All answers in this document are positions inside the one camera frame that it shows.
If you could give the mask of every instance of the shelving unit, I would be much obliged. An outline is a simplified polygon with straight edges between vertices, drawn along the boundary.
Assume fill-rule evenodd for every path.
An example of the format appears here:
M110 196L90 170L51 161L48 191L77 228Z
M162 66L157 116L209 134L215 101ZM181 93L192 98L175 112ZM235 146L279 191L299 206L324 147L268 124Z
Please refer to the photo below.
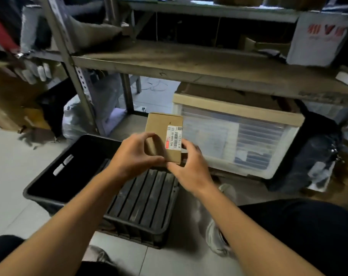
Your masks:
M39 52L33 56L65 63L86 115L98 134L106 135L107 132L96 123L91 103L85 96L85 93L94 91L87 68L121 74L128 114L135 113L130 85L139 84L139 76L348 106L348 86L335 80L336 72L332 70L285 65L264 55L237 50L136 40L139 31L155 12L295 23L300 15L295 10L232 7L206 1L105 0L106 21L120 24L127 19L128 26L125 24L124 28L130 31L130 38L117 37L110 43L83 51L79 50L70 28L63 0L41 2L60 54ZM118 3L124 11L117 9ZM145 12L136 25L133 10Z

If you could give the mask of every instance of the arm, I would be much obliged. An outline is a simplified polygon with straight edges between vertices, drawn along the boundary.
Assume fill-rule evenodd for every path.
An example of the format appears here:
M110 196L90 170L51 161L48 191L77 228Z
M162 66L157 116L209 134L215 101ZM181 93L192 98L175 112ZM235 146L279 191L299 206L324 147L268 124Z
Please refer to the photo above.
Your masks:
M185 139L182 143L188 150L185 167L167 163L167 168L210 212L247 275L323 275L222 194L213 183L199 148Z
M163 157L144 153L145 139L153 136L134 134L124 140L105 170L0 263L0 275L74 275L121 186L153 165L165 162Z

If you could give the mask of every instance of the person's right hand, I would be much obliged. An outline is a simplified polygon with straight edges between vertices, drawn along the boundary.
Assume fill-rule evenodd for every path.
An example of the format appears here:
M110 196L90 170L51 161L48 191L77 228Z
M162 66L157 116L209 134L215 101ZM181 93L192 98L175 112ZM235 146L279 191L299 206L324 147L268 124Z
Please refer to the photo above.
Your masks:
M166 167L187 191L197 196L203 188L213 184L213 181L208 171L207 162L198 146L182 139L182 147L188 150L185 167L180 167L172 162L167 162Z

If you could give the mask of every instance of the person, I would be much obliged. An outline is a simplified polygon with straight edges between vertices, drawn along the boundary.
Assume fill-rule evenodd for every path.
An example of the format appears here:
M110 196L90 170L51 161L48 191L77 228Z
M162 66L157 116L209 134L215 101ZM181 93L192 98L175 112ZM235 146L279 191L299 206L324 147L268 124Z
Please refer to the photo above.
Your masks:
M148 168L165 163L163 157L144 153L145 140L154 135L145 132L124 140L109 166L29 239L0 236L0 275L96 275L107 271L116 275L106 254L96 248L89 247L99 262L81 261L112 197L122 185ZM231 248L247 275L346 274L348 212L330 204L300 200L239 208L225 195L226 190L213 183L199 148L185 139L182 144L188 150L185 166L170 162L166 165L213 217L214 222L208 227L212 250L218 253Z

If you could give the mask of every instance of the shoe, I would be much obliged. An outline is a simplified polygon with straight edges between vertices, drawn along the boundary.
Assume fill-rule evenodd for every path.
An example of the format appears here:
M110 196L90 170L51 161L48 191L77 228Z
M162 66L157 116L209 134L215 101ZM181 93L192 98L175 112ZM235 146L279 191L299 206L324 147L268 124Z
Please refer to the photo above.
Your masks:
M232 185L222 184L220 185L219 190L235 203L236 191ZM220 229L216 226L213 219L206 229L206 243L210 247L211 251L219 256L230 256L232 253L230 246L225 242Z
M109 258L107 252L95 245L89 245L84 253L82 261L88 262L105 262L112 266L115 264Z

